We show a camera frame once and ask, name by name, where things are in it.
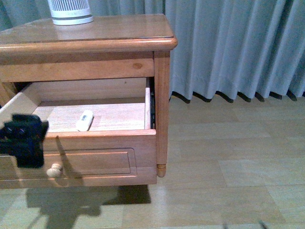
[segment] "drawer knob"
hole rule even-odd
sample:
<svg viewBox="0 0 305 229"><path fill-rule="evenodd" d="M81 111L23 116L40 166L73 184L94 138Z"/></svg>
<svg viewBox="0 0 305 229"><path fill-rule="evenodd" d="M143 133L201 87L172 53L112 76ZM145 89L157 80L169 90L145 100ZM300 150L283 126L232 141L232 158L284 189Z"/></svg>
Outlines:
<svg viewBox="0 0 305 229"><path fill-rule="evenodd" d="M47 170L47 175L50 178L58 178L61 176L62 166L60 164L54 163L51 168Z"/></svg>

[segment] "curtain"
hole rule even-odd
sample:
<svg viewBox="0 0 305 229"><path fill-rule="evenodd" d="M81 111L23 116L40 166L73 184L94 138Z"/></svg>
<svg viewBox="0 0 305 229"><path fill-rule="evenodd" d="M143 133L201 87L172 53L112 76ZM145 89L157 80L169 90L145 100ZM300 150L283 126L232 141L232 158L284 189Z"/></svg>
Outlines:
<svg viewBox="0 0 305 229"><path fill-rule="evenodd" d="M177 38L170 93L231 99L305 90L304 0L89 0L94 16L164 13ZM50 17L47 0L0 0L0 30Z"/></svg>

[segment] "wooden nightstand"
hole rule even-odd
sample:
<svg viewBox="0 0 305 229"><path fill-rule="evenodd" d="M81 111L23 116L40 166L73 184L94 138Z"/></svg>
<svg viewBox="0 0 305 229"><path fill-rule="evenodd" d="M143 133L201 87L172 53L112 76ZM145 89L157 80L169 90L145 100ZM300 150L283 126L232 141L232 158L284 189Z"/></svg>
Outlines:
<svg viewBox="0 0 305 229"><path fill-rule="evenodd" d="M72 26L43 19L0 32L1 126L12 113L50 123L44 166L18 168L15 157L1 155L0 187L156 183L166 171L176 45L164 15L95 17ZM15 82L31 84L16 95ZM78 132L85 109L94 120ZM60 175L48 177L54 163Z"/></svg>

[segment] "nightstand leg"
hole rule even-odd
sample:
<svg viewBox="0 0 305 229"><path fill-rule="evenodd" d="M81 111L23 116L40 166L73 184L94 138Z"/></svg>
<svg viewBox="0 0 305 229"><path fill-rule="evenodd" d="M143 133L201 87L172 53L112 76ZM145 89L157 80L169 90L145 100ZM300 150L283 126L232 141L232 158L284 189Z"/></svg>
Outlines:
<svg viewBox="0 0 305 229"><path fill-rule="evenodd" d="M165 165L157 165L157 176L164 177L166 174L166 164Z"/></svg>
<svg viewBox="0 0 305 229"><path fill-rule="evenodd" d="M156 149L158 176L163 177L167 163L170 51L154 52L156 103Z"/></svg>

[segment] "laminate floor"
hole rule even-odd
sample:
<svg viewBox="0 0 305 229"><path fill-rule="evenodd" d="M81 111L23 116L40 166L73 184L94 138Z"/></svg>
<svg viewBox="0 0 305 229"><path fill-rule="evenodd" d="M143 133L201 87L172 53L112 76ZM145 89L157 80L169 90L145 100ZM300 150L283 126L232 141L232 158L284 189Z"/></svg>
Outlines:
<svg viewBox="0 0 305 229"><path fill-rule="evenodd" d="M305 98L170 101L158 184L0 190L1 229L305 229Z"/></svg>

